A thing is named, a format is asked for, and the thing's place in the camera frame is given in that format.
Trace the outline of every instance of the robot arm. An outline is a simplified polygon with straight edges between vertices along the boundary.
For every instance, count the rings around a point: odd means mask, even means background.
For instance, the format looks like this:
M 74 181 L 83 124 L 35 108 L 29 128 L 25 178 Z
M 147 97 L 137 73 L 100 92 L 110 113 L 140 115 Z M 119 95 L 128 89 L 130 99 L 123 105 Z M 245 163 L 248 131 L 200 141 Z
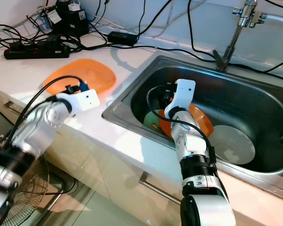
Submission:
M 0 224 L 12 206 L 9 194 L 22 182 L 32 163 L 44 154 L 64 120 L 100 104 L 95 90 L 60 93 L 53 103 L 37 107 L 17 130 L 12 142 L 0 150 Z
M 188 122 L 199 127 L 188 112 L 195 82 L 179 79 L 173 101 L 166 107 L 165 117 Z M 171 124 L 171 134 L 181 165 L 183 195 L 182 226 L 234 226 L 235 218 L 229 201 L 217 177 L 214 150 L 194 128 Z

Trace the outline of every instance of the sink basin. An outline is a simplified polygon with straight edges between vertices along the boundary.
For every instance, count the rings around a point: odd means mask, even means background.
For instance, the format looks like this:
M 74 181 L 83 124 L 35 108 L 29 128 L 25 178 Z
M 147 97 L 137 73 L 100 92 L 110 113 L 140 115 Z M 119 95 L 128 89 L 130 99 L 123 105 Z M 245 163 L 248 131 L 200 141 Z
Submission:
M 218 159 L 220 170 L 283 198 L 283 88 L 212 69 L 157 57 L 103 113 L 103 117 L 129 130 L 174 148 L 167 136 L 143 125 L 150 111 L 148 90 L 177 79 L 196 82 L 193 103 L 213 126 L 227 125 L 246 134 L 256 150 L 244 165 Z M 157 89 L 159 97 L 163 93 Z M 156 98 L 154 109 L 161 109 Z

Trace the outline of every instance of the stainless steel sink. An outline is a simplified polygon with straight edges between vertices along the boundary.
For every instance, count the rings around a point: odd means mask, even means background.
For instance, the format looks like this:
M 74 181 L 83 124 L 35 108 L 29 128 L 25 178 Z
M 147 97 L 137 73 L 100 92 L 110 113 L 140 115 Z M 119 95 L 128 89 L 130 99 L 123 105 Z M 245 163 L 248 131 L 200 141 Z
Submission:
M 166 56 L 157 57 L 103 113 L 103 118 L 174 148 L 174 142 L 143 125 L 150 111 L 146 94 L 154 86 L 177 79 L 196 81 L 193 103 L 213 125 L 245 133 L 256 155 L 245 165 L 218 159 L 220 170 L 283 198 L 283 88 L 221 73 Z M 161 106 L 152 99 L 154 109 Z

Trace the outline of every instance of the white countertop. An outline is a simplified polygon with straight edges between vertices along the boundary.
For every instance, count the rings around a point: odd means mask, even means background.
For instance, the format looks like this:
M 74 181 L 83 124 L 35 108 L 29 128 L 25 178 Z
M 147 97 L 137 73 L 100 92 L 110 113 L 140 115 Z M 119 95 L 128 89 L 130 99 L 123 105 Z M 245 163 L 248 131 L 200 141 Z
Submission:
M 85 45 L 96 45 L 99 38 L 83 38 Z M 0 49 L 0 91 L 9 95 L 10 100 L 25 106 L 40 89 L 43 81 L 57 69 L 77 59 L 89 58 L 107 65 L 116 75 L 117 82 L 109 91 L 101 94 L 100 106 L 74 118 L 65 124 L 74 132 L 86 135 L 98 145 L 109 151 L 120 154 L 137 167 L 149 172 L 158 173 L 180 183 L 182 180 L 180 166 L 175 151 L 113 124 L 101 117 L 103 111 L 113 102 L 138 75 L 158 55 L 173 56 L 185 61 L 214 68 L 214 64 L 204 63 L 190 56 L 178 56 L 155 49 L 115 49 L 101 48 L 93 51 L 82 51 L 71 54 L 66 59 L 32 59 L 5 60 Z M 283 87 L 283 81 L 267 75 L 250 73 L 235 68 L 230 73 L 245 76 Z M 225 173 L 220 173 L 230 196 L 231 205 L 236 213 L 250 218 L 258 225 L 283 226 L 283 201 Z

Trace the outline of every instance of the faucet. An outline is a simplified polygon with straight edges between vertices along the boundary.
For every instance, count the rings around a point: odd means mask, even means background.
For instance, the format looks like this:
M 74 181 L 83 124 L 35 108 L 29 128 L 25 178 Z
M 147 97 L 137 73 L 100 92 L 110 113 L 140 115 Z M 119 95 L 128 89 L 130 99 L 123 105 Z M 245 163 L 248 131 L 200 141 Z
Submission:
M 216 50 L 213 50 L 213 55 L 216 60 L 216 69 L 226 71 L 227 66 L 235 51 L 235 45 L 243 27 L 249 26 L 250 28 L 254 28 L 256 24 L 264 23 L 262 19 L 265 19 L 267 15 L 255 11 L 257 4 L 257 0 L 246 0 L 243 9 L 236 7 L 233 9 L 232 14 L 239 16 L 240 19 L 238 21 L 237 28 L 233 35 L 232 41 L 230 45 L 227 46 L 223 57 L 221 57 Z

